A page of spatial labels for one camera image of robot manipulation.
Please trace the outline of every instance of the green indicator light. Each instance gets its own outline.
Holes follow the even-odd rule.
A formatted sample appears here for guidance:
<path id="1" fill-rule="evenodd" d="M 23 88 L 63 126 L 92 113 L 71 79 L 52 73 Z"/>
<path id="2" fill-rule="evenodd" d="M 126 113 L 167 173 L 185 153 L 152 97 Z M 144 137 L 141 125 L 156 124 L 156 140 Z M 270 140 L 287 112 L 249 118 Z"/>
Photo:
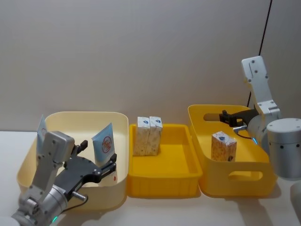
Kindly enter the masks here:
<path id="1" fill-rule="evenodd" d="M 53 218 L 53 220 L 52 220 L 52 223 L 53 223 L 53 222 L 55 222 L 55 221 L 56 221 L 56 219 L 57 219 L 57 216 L 56 216 L 55 218 Z"/>

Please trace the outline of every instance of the cream plastic bin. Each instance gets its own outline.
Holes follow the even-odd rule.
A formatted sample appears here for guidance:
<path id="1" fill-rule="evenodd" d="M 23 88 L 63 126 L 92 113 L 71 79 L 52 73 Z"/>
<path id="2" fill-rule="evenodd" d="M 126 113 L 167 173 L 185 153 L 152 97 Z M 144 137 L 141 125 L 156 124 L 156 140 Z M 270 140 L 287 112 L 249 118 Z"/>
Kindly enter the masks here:
<path id="1" fill-rule="evenodd" d="M 75 139 L 79 145 L 88 141 L 88 148 L 79 156 L 95 162 L 92 137 L 110 122 L 113 125 L 114 145 L 117 154 L 117 184 L 114 186 L 99 186 L 87 183 L 81 189 L 81 194 L 87 194 L 89 201 L 75 210 L 106 210 L 120 205 L 126 197 L 126 182 L 128 173 L 128 119 L 125 115 L 115 112 L 58 112 L 46 118 L 48 131 L 61 131 Z M 21 192 L 25 192 L 32 183 L 36 171 L 36 140 L 22 163 L 17 174 Z M 79 204 L 77 199 L 71 199 L 68 207 Z"/>

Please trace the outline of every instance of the printed logo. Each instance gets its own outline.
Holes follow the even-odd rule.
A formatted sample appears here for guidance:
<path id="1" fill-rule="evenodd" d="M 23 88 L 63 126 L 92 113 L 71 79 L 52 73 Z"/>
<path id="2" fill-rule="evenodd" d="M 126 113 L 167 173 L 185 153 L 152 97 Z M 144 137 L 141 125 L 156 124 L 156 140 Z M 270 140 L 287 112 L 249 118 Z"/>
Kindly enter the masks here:
<path id="1" fill-rule="evenodd" d="M 112 146 L 112 140 L 111 137 L 107 136 L 103 139 L 103 145 L 102 145 L 102 149 L 103 149 L 103 153 L 108 153 L 109 150 L 111 149 Z"/>
<path id="2" fill-rule="evenodd" d="M 46 133 L 47 133 L 47 130 L 44 129 L 44 128 L 42 128 L 42 135 L 43 135 L 43 137 L 45 137 Z"/>

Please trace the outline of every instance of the basket handle hole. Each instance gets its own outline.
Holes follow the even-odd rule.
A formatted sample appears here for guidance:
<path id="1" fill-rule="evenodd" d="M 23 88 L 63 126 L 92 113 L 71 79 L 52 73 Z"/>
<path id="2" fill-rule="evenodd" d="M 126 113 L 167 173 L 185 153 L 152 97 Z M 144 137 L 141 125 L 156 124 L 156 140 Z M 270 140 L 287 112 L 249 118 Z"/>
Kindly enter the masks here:
<path id="1" fill-rule="evenodd" d="M 262 178 L 260 171 L 233 171 L 228 175 L 230 181 L 258 181 Z"/>
<path id="2" fill-rule="evenodd" d="M 220 114 L 218 113 L 206 113 L 204 114 L 205 121 L 220 121 Z"/>

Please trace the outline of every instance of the yellow basket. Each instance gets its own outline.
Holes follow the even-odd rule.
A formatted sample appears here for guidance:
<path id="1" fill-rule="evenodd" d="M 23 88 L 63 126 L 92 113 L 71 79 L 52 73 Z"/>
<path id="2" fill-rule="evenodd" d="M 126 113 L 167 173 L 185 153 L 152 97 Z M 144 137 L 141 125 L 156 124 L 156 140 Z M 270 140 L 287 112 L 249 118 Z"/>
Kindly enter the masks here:
<path id="1" fill-rule="evenodd" d="M 203 193 L 209 196 L 265 196 L 276 182 L 268 155 L 253 140 L 241 138 L 233 128 L 219 121 L 218 114 L 226 110 L 236 113 L 248 110 L 236 105 L 192 105 L 188 108 L 190 132 L 204 175 L 199 181 Z M 235 162 L 211 160 L 211 136 L 223 131 L 237 140 Z"/>
<path id="2" fill-rule="evenodd" d="M 188 127 L 164 124 L 157 156 L 133 156 L 136 126 L 129 127 L 128 195 L 183 198 L 200 195 L 202 170 Z"/>

